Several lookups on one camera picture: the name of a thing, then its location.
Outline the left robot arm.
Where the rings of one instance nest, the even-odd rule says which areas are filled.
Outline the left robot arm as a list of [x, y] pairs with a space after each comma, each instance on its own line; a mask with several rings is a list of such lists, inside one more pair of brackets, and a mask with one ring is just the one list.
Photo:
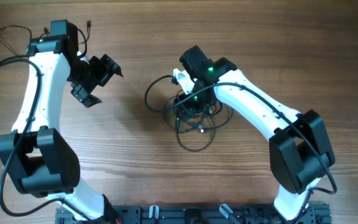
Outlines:
[[122, 223], [108, 198], [94, 191], [80, 175], [74, 150], [60, 134], [60, 111], [66, 83], [85, 107], [100, 103], [93, 95], [120, 66], [107, 55], [86, 58], [79, 49], [87, 39], [67, 20], [53, 21], [45, 37], [31, 38], [24, 55], [0, 61], [0, 67], [24, 62], [29, 79], [20, 113], [9, 134], [0, 135], [0, 207], [6, 179], [21, 194], [42, 198], [46, 205], [58, 203], [78, 223]]

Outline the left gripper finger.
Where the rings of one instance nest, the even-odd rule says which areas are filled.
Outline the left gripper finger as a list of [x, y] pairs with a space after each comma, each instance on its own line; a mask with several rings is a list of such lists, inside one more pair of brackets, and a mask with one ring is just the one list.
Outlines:
[[121, 67], [111, 57], [104, 54], [102, 56], [102, 61], [106, 66], [106, 76], [111, 77], [113, 75], [119, 75], [120, 77], [123, 77]]
[[92, 107], [102, 102], [100, 98], [91, 94], [92, 91], [95, 89], [94, 85], [86, 86], [71, 83], [71, 87], [72, 96], [74, 96], [86, 108]]

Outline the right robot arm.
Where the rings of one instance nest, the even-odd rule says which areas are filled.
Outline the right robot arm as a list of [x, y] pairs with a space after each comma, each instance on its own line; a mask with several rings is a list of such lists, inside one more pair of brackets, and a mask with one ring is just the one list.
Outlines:
[[334, 152], [322, 117], [315, 111], [289, 108], [250, 82], [230, 60], [212, 61], [197, 46], [179, 59], [183, 70], [173, 80], [183, 94], [174, 101], [175, 126], [196, 115], [211, 116], [216, 102], [228, 105], [248, 120], [269, 143], [270, 169], [280, 184], [273, 207], [283, 221], [300, 221], [317, 183], [327, 176], [335, 194], [337, 186], [329, 168]]

